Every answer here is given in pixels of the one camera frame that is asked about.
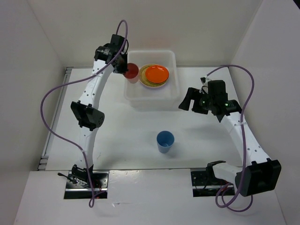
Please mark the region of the blue cup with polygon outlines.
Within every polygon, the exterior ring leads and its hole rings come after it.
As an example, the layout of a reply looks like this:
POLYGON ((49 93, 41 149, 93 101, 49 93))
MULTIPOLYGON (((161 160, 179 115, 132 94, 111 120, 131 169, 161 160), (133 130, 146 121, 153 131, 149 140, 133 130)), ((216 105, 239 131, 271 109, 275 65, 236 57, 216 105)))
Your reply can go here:
POLYGON ((159 152, 166 154, 175 142, 174 135, 169 131, 161 131, 156 137, 159 152))

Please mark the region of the green plate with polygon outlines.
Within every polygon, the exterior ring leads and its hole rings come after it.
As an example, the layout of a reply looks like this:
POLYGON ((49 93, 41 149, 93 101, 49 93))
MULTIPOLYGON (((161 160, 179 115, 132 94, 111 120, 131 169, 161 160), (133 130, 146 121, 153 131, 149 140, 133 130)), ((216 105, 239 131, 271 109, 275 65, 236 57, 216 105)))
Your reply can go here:
POLYGON ((161 85, 164 85, 168 80, 165 80, 164 82, 160 82, 160 83, 154 83, 154 82, 150 82, 149 83, 152 85, 152 86, 161 86, 161 85))

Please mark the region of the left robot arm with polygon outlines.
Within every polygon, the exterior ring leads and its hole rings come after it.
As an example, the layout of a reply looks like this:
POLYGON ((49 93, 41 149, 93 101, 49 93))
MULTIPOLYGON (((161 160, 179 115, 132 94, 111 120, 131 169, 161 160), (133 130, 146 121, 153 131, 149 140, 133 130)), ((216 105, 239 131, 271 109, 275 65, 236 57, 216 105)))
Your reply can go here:
POLYGON ((93 183, 93 149, 98 129, 102 126, 105 114, 99 111, 99 101, 104 86, 111 73, 125 74, 128 71, 126 40, 113 34, 110 43, 95 51, 92 78, 88 81, 78 101, 71 103, 71 110, 80 127, 79 146, 84 156, 72 167, 72 176, 82 187, 93 183))

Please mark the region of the beige plate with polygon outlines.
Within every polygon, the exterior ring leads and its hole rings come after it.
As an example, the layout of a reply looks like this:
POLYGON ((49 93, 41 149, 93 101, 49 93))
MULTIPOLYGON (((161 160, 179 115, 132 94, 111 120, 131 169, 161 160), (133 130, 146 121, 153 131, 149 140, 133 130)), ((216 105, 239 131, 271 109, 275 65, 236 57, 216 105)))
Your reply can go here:
POLYGON ((166 67, 158 64, 146 64, 139 69, 139 81, 147 88, 159 88, 164 86, 170 73, 166 67))

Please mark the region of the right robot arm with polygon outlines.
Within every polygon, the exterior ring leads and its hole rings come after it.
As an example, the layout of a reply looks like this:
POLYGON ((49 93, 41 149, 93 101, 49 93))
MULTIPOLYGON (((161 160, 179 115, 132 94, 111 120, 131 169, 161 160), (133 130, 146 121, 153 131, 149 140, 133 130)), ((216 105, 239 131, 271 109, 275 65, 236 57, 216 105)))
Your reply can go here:
POLYGON ((238 101, 229 100, 225 82, 209 81, 208 90, 188 88, 179 109, 195 113, 211 112, 226 128, 242 160, 242 167, 223 160, 208 163, 205 178, 210 184, 220 180, 232 183, 243 197, 274 190, 281 172, 278 160, 272 160, 260 147, 248 127, 238 101))

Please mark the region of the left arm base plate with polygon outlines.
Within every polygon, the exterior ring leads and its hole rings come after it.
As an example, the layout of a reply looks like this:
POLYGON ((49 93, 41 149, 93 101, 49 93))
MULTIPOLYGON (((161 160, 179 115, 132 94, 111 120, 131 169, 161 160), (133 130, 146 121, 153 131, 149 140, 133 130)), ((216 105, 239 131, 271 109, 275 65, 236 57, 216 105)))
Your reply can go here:
MULTIPOLYGON (((65 186, 64 199, 90 199, 92 197, 89 184, 75 179, 72 176, 71 171, 68 172, 67 176, 68 178, 65 186)), ((108 178, 108 171, 93 171, 92 183, 96 199, 107 198, 108 178)))

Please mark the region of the round bamboo mat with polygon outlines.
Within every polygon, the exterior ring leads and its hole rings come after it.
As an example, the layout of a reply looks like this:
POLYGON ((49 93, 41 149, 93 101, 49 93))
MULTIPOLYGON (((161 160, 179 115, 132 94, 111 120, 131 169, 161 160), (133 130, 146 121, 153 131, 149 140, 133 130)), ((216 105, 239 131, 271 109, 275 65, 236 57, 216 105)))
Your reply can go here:
POLYGON ((145 72, 146 70, 149 68, 149 67, 152 67, 154 66, 155 64, 146 64, 144 66, 142 66, 139 70, 139 81, 142 81, 144 84, 147 84, 147 85, 151 85, 149 83, 149 81, 146 79, 146 75, 145 75, 145 72))

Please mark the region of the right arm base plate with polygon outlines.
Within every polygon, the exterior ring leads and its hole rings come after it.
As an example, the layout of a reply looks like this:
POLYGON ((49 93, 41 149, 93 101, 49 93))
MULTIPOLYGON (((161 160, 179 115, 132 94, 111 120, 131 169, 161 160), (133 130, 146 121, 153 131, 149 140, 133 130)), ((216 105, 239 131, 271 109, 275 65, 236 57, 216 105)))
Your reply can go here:
POLYGON ((210 179, 205 168, 190 171, 193 197, 216 196, 217 192, 228 182, 221 179, 210 179))

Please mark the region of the purple plate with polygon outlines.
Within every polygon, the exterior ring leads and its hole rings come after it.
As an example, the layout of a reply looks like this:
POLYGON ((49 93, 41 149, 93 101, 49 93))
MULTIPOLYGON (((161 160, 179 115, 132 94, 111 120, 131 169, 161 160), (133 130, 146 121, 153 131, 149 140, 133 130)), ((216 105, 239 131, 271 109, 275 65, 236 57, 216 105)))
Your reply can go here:
POLYGON ((161 85, 161 86, 151 86, 151 85, 149 86, 147 84, 144 84, 142 81, 140 81, 140 83, 143 87, 148 88, 148 89, 159 89, 167 84, 167 82, 166 82, 164 85, 161 85))

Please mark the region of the pink cup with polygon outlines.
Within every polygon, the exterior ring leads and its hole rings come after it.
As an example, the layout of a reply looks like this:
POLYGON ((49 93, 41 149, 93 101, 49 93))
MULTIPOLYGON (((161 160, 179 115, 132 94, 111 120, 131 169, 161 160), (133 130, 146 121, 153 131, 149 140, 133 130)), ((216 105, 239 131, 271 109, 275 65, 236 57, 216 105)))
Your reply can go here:
POLYGON ((127 64, 127 72, 124 74, 124 77, 130 82, 130 83, 136 83, 139 78, 139 68, 134 63, 128 63, 127 64))

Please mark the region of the orange plate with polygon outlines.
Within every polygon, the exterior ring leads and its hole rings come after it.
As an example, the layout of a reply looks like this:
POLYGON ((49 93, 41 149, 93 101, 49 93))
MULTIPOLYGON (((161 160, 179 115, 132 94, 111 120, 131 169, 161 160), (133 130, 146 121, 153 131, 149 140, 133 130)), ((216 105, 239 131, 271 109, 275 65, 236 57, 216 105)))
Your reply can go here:
POLYGON ((161 84, 168 80, 169 71, 163 66, 153 65, 146 69, 145 76, 150 83, 161 84))

